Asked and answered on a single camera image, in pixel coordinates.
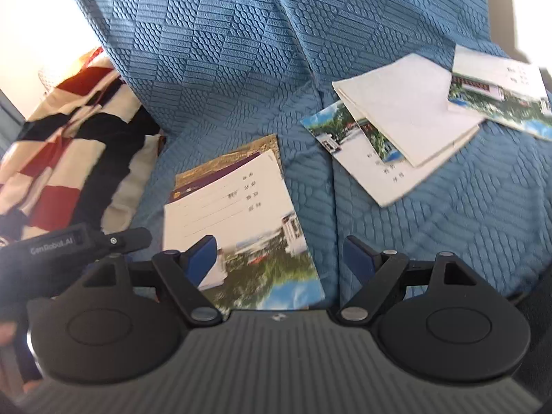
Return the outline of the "person left hand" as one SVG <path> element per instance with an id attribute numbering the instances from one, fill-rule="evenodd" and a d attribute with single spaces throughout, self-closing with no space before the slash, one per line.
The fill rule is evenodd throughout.
<path id="1" fill-rule="evenodd" d="M 17 333 L 17 324 L 13 322 L 1 322 L 1 392 L 8 397 L 16 397 L 23 393 L 29 393 L 43 381 L 42 377 L 24 379 L 17 362 L 15 348 L 12 343 Z"/>

